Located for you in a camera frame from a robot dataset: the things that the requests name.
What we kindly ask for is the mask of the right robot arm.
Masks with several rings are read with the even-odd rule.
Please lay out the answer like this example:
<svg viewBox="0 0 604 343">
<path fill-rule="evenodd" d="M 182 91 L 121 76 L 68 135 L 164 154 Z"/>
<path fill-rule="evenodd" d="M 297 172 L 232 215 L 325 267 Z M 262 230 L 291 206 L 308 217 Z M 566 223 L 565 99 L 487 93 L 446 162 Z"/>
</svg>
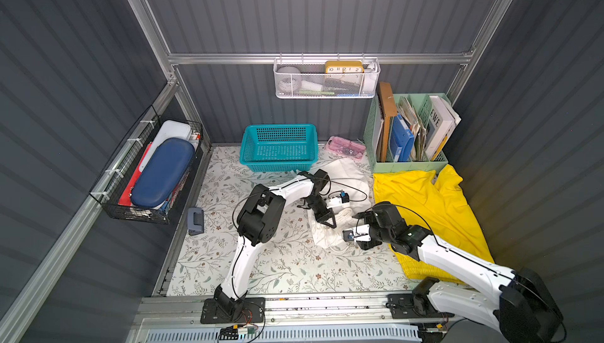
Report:
<svg viewBox="0 0 604 343">
<path fill-rule="evenodd" d="M 415 307 L 425 304 L 490 327 L 509 342 L 552 342 L 568 330 L 562 311 L 544 280 L 533 270 L 519 271 L 490 263 L 446 242 L 428 223 L 409 225 L 401 217 L 402 206 L 383 201 L 358 213 L 360 224 L 343 233 L 346 242 L 362 250 L 383 243 L 395 253 L 432 265 L 457 278 L 458 288 L 437 278 L 425 278 L 415 289 Z"/>
</svg>

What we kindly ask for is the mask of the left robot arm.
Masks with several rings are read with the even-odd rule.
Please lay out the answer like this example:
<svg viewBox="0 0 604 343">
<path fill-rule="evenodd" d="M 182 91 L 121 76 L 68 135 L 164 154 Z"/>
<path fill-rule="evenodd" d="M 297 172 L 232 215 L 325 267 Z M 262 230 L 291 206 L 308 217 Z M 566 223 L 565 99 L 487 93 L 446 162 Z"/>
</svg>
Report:
<svg viewBox="0 0 604 343">
<path fill-rule="evenodd" d="M 218 309 L 226 316 L 236 319 L 242 313 L 251 271 L 278 230 L 285 207 L 303 200 L 318 223 L 336 228 L 335 214 L 320 194 L 329 183 L 330 177 L 323 170 L 315 174 L 302 171 L 282 185 L 269 188 L 260 184 L 253 188 L 235 222 L 238 240 L 234 259 L 213 296 Z"/>
</svg>

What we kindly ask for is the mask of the white shorts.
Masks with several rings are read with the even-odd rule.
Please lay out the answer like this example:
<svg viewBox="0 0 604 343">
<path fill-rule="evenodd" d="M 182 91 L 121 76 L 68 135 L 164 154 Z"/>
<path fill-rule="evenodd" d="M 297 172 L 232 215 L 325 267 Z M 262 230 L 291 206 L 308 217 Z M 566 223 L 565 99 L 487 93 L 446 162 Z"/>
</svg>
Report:
<svg viewBox="0 0 604 343">
<path fill-rule="evenodd" d="M 327 225 L 318 223 L 314 212 L 309 209 L 307 215 L 312 240 L 325 250 L 346 250 L 349 242 L 343 239 L 343 232 L 354 230 L 354 215 L 371 206 L 369 177 L 356 161 L 349 158 L 332 160 L 319 169 L 325 171 L 331 179 L 331 183 L 321 194 L 328 209 L 333 212 L 334 219 L 327 217 Z"/>
</svg>

